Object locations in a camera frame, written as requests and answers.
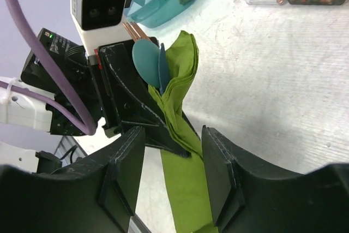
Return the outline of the copper fork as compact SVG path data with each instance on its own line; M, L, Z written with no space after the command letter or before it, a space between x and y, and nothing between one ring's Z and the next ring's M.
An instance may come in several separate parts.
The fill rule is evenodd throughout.
M134 42L141 39L150 41L150 38L135 22L124 22L123 26Z

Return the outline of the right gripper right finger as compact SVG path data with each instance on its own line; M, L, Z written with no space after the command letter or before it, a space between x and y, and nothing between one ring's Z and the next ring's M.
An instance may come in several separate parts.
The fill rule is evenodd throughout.
M204 168L220 232L348 232L348 165L307 174L276 166L202 128Z

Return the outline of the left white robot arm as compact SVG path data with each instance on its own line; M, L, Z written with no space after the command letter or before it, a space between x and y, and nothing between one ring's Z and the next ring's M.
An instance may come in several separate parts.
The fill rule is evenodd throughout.
M165 115L138 74L131 57L134 41L123 27L103 29L102 35L90 38L89 48L46 28L37 38L77 92L93 123L105 120L108 137L140 126L146 132L146 146L190 157L171 137ZM33 52L20 78L1 78L1 122L52 135L87 134L72 103Z

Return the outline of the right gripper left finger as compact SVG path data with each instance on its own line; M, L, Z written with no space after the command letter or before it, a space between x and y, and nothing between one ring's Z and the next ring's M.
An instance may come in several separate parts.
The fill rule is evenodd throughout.
M143 128L133 127L51 174L1 166L1 232L127 232L145 136Z

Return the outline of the teal knife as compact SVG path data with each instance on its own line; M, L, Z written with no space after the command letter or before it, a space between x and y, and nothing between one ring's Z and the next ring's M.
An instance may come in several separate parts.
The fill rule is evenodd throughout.
M158 75L159 75L159 83L160 83L159 91L160 91L160 94L163 94L166 91L166 87L171 80L169 65L166 59L166 51L163 43L160 44L160 53L159 53L159 60L158 60Z

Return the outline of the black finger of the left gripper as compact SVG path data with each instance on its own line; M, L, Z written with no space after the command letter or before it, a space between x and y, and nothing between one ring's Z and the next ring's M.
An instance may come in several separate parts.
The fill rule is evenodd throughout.
M106 121L103 128L112 136L143 127L146 146L189 158L190 152L171 138L162 110L134 67L133 45L133 40L124 40L97 48L97 94Z

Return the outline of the teal spoon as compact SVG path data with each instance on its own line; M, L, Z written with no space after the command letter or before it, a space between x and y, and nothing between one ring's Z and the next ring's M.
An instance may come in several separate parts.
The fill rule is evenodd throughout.
M140 39L132 49L134 66L140 77L149 85L159 88L159 62L160 49L151 41Z

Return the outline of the green paper napkin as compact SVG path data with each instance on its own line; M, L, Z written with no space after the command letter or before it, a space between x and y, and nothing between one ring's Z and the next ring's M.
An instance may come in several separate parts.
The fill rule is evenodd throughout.
M181 31L166 50L171 80L163 94L149 93L165 115L172 139L189 158L162 151L164 178L177 232L218 232L210 209L202 146L199 137L182 116L182 104L198 69L198 47L193 34Z

